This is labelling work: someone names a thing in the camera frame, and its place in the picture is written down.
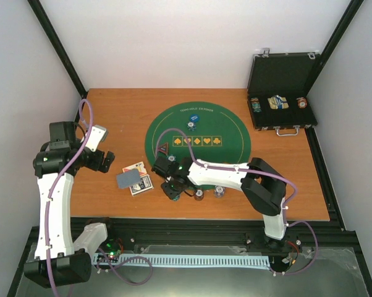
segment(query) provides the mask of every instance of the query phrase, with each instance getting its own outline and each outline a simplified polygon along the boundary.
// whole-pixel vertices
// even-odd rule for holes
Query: silver handle
[[[290,133],[280,134],[279,133],[279,127],[274,127],[274,128],[275,128],[275,131],[277,132],[277,135],[278,136],[296,136],[298,134],[298,132],[300,131],[300,126],[294,126],[294,128],[296,129],[296,133],[293,133],[293,134],[290,134]]]

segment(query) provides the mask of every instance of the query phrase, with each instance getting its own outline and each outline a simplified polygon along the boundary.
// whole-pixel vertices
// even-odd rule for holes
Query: table top
[[[235,113],[246,125],[252,140],[252,157],[270,164],[298,186],[298,196],[289,203],[289,220],[329,220],[326,203],[316,174],[310,147],[303,130],[298,136],[278,137],[275,131],[255,131],[244,89],[90,89],[88,99],[94,110],[94,124],[108,129],[99,145],[112,151],[114,160],[108,173],[82,168],[75,177],[71,198],[73,217],[188,218],[261,220],[261,214],[245,195],[228,189],[222,199],[212,191],[202,201],[192,197],[169,200],[160,188],[162,179],[150,172],[154,189],[131,196],[119,189],[116,175],[139,161],[151,167],[145,155],[145,135],[151,122],[167,108],[188,101],[206,101]],[[88,110],[83,115],[88,119]],[[292,192],[287,187],[288,195]]]

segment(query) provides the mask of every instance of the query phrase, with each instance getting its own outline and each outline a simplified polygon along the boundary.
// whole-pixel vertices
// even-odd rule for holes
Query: black metal frame
[[[87,91],[80,81],[64,47],[54,31],[48,16],[39,0],[28,0],[43,30],[56,50],[64,67],[80,96],[85,98]],[[308,88],[311,89],[318,78],[322,68],[328,61],[351,20],[357,13],[363,0],[351,0],[345,10],[335,31],[330,37],[319,59],[318,66],[313,69],[308,79]],[[329,179],[328,171],[313,128],[305,129],[306,137],[310,146],[311,154],[315,163],[316,172],[323,191],[323,196],[328,208],[329,222],[312,222],[311,225],[318,237],[319,246],[322,247],[350,247],[355,251],[368,293],[372,296],[372,280],[366,266],[365,258],[361,251],[357,235],[354,231],[345,231],[345,225],[337,204],[336,197]],[[72,218],[72,236],[77,237],[83,230],[88,218]],[[112,225],[116,233],[123,239],[126,249],[136,249],[151,244],[174,244],[174,245],[222,245],[222,246],[245,246],[246,239],[251,233],[261,232],[263,222],[240,221],[240,220],[148,220],[148,219],[113,219]],[[28,237],[19,267],[7,297],[14,297],[22,276],[23,265],[27,260],[30,247],[38,238],[38,227],[33,227]],[[313,237],[305,226],[297,225],[289,228],[287,233],[295,234],[305,246],[313,246]]]

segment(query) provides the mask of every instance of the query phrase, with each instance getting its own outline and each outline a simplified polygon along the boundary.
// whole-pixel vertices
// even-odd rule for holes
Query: red triangle on mat
[[[166,142],[165,144],[160,145],[158,151],[162,152],[163,154],[168,156],[168,142]]]

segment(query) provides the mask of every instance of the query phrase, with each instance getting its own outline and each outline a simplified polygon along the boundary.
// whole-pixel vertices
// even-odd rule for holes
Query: gray floor
[[[308,261],[300,255],[298,267],[293,268],[297,270]],[[273,277],[271,272],[251,269],[155,268],[151,280],[142,286],[126,285],[111,272],[97,274],[93,269],[89,282],[75,285],[72,296],[368,296],[355,264],[350,251],[322,250],[311,269],[296,276]],[[148,268],[123,267],[119,272],[137,282],[144,279]],[[59,291],[67,296],[68,288],[60,287]],[[53,293],[23,277],[17,296],[45,297]]]

